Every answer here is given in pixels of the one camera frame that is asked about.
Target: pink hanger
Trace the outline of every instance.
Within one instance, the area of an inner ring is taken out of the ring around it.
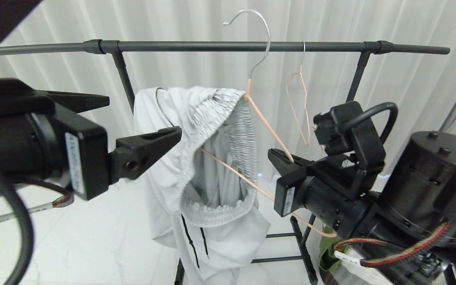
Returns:
[[[288,157],[288,159],[293,162],[293,157],[291,156],[291,153],[290,151],[288,151],[288,148],[286,148],[286,146],[284,145],[283,141],[281,141],[281,139],[279,139],[279,136],[277,136],[276,132],[274,132],[274,130],[272,129],[272,127],[270,126],[270,124],[268,124],[268,121],[265,119],[265,117],[263,116],[263,114],[260,112],[260,110],[258,109],[257,105],[255,104],[255,102],[253,101],[253,99],[251,98],[251,79],[253,77],[253,71],[255,70],[255,68],[262,62],[264,61],[264,59],[266,58],[266,56],[268,55],[268,51],[270,50],[270,30],[268,29],[268,25],[265,21],[265,18],[263,18],[263,16],[258,12],[258,11],[255,11],[253,9],[242,9],[240,10],[236,15],[235,17],[233,17],[233,19],[230,21],[230,22],[226,22],[226,23],[223,23],[223,26],[228,26],[228,25],[231,25],[233,23],[233,21],[241,14],[244,14],[244,13],[255,13],[257,14],[261,20],[263,20],[264,24],[265,24],[265,27],[266,27],[266,33],[267,33],[267,41],[266,41],[266,50],[265,50],[265,56],[263,56],[263,58],[255,64],[255,66],[253,66],[253,68],[251,69],[251,73],[249,74],[249,79],[247,80],[247,91],[246,91],[246,94],[244,95],[244,99],[246,101],[249,101],[249,104],[251,104],[252,108],[255,109],[255,112],[256,114],[258,115],[258,117],[261,119],[261,121],[263,121],[264,125],[266,126],[266,128],[270,131],[270,133],[272,134],[272,136],[275,138],[275,140],[277,140],[277,143],[279,143],[279,145],[281,146],[281,148],[283,149],[284,153],[286,154],[286,156]]]
[[[300,71],[293,73],[289,78],[288,81],[286,81],[286,95],[288,95],[288,101],[290,102],[291,110],[293,111],[293,116],[295,116],[295,121],[298,126],[298,129],[300,131],[300,135],[302,136],[302,140],[304,141],[304,144],[306,146],[309,146],[311,143],[311,125],[309,124],[309,112],[307,111],[307,89],[306,89],[306,83],[304,82],[304,77],[302,76],[302,66],[304,65],[304,57],[306,56],[306,42],[304,43],[304,54],[302,56],[302,61],[300,62]],[[304,88],[304,111],[306,112],[306,120],[307,120],[307,140],[306,137],[304,136],[304,132],[302,132],[302,127],[300,126],[300,123],[298,122],[298,118],[295,113],[295,108],[293,108],[293,103],[291,103],[291,97],[288,92],[288,84],[291,79],[293,79],[293,76],[299,75],[300,80],[302,81],[302,87]]]
[[[279,137],[277,136],[277,134],[274,132],[274,130],[272,130],[272,127],[270,126],[270,124],[268,124],[268,122],[266,121],[265,117],[263,116],[263,114],[261,114],[261,112],[258,110],[258,107],[255,105],[255,103],[253,102],[253,100],[251,99],[251,96],[249,95],[249,92],[251,90],[251,77],[252,77],[252,74],[253,74],[253,70],[255,70],[255,67],[257,67],[267,56],[268,54],[268,51],[270,49],[270,30],[268,29],[268,25],[266,24],[266,21],[265,19],[263,18],[263,16],[261,16],[261,14],[258,12],[258,11],[255,11],[255,10],[252,10],[252,9],[243,9],[241,11],[239,11],[235,17],[228,23],[223,23],[224,26],[227,26],[227,25],[230,25],[234,20],[235,18],[237,18],[240,14],[242,13],[246,13],[246,12],[251,12],[251,13],[255,13],[257,14],[262,20],[263,22],[265,23],[265,27],[266,27],[266,31],[267,31],[267,34],[268,34],[268,41],[267,41],[267,45],[266,45],[266,50],[265,50],[265,56],[253,67],[253,69],[251,70],[251,74],[249,76],[249,79],[247,81],[247,92],[246,94],[244,95],[244,99],[246,99],[247,101],[249,101],[249,103],[251,104],[251,106],[253,106],[253,108],[255,109],[256,113],[258,114],[258,116],[262,119],[262,121],[264,122],[264,124],[266,125],[266,127],[268,128],[268,130],[271,132],[271,134],[277,139],[277,142],[281,145],[281,147],[284,149],[284,152],[286,153],[286,155],[288,156],[289,160],[291,162],[293,162],[293,157],[291,156],[291,153],[288,151],[288,149],[286,148],[286,146],[284,146],[283,142],[279,139]],[[253,183],[251,180],[249,180],[248,178],[246,178],[244,175],[241,175],[240,173],[237,172],[237,170],[233,169],[231,166],[229,166],[228,164],[224,163],[223,161],[221,161],[219,158],[215,157],[214,155],[212,155],[211,153],[209,153],[208,151],[204,150],[204,148],[200,148],[201,151],[203,151],[203,153],[205,153],[206,155],[208,155],[210,158],[212,158],[213,160],[219,162],[220,164],[222,164],[224,167],[228,168],[231,172],[235,173],[235,175],[237,175],[238,177],[240,177],[242,180],[246,181],[250,186],[252,186],[253,188],[255,188],[256,190],[260,191],[260,193],[262,193],[263,195],[265,195],[268,199],[272,200],[272,202],[275,200],[274,197],[272,197],[269,193],[266,193],[265,191],[263,191],[261,188],[259,188],[255,183]],[[328,238],[334,238],[336,237],[337,235],[335,233],[324,233],[323,231],[317,229],[316,227],[314,227],[313,225],[309,224],[306,220],[302,219],[301,217],[299,217],[297,214],[295,213],[291,213],[291,215],[295,216],[295,218],[297,218],[297,220],[300,220],[301,222],[303,222],[304,224],[306,224],[308,227],[310,227],[311,229],[317,231],[319,234],[323,235],[323,236],[326,236]]]

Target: metal hook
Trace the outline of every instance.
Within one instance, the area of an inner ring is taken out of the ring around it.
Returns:
[[[300,61],[300,66],[304,65],[304,58],[306,57],[306,42],[304,43],[304,54],[302,54],[302,60]]]
[[[242,9],[240,10],[234,17],[233,19],[230,21],[230,22],[225,22],[223,23],[223,26],[229,26],[233,23],[233,21],[235,21],[235,19],[240,15],[240,14],[244,14],[244,13],[255,13],[257,14],[261,20],[263,21],[263,23],[265,24],[265,27],[266,27],[266,34],[267,34],[267,41],[266,41],[266,49],[265,49],[265,56],[263,56],[263,58],[255,64],[255,66],[253,67],[253,69],[251,69],[251,73],[249,74],[249,79],[252,79],[253,77],[253,71],[255,70],[255,68],[257,68],[257,66],[262,62],[264,61],[264,59],[266,58],[266,56],[268,55],[268,51],[270,50],[270,30],[268,29],[268,24],[266,23],[265,21],[265,18],[263,18],[263,16],[258,12],[258,11],[255,11],[253,9]]]

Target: clothing rack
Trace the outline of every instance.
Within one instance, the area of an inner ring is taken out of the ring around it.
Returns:
[[[126,69],[123,52],[264,52],[267,42],[122,42],[120,40],[87,40],[83,43],[45,44],[0,47],[1,55],[60,53],[60,52],[87,52],[93,54],[112,54],[114,63],[119,72],[123,88],[128,99],[131,111],[135,102],[135,94]],[[358,85],[371,54],[385,54],[391,52],[421,53],[421,54],[449,54],[448,47],[397,45],[385,40],[376,42],[348,43],[348,42],[272,42],[271,52],[360,52],[357,68],[351,82],[346,102],[355,98]],[[315,216],[311,215],[309,223],[313,224]],[[283,256],[276,258],[259,258],[252,263],[303,260],[311,285],[317,285],[311,257],[306,248],[306,241],[311,231],[307,228],[302,235],[295,217],[290,218],[293,232],[269,234],[267,238],[282,238],[294,236],[300,249],[299,256]],[[182,285],[184,267],[179,261],[174,285]]]

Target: white marble floor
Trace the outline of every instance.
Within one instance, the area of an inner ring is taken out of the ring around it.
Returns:
[[[259,184],[273,192],[265,181]],[[76,201],[66,209],[33,214],[35,252],[21,284],[172,285],[175,251],[150,240],[141,191],[120,184],[88,203]],[[49,201],[54,195],[40,189],[24,189],[21,194],[28,206]],[[272,224],[269,233],[291,231],[289,219],[280,218],[272,202],[262,195],[259,201],[261,212]],[[5,209],[0,201],[0,213]],[[313,258],[318,239],[311,233],[308,247]],[[15,222],[0,224],[0,284],[15,263],[19,242]],[[265,241],[257,258],[298,254],[294,237],[272,238]],[[238,281],[238,285],[306,284],[302,261],[252,264],[241,269]]]

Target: black drawstring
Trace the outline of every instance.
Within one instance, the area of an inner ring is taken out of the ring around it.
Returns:
[[[193,241],[191,240],[190,233],[188,233],[188,226],[186,226],[186,220],[184,219],[183,215],[180,215],[180,216],[182,218],[182,223],[184,225],[184,230],[186,231],[186,236],[188,237],[188,240],[190,241],[190,245],[193,248],[193,252],[195,253],[195,259],[197,261],[197,267],[200,268],[200,264],[198,263],[198,256],[196,254],[195,245],[193,245]]]
[[[207,240],[205,239],[205,234],[203,232],[203,228],[199,229],[201,231],[201,237],[203,238],[203,246],[205,247],[205,254],[207,255],[207,258],[209,258],[209,251],[207,250]]]

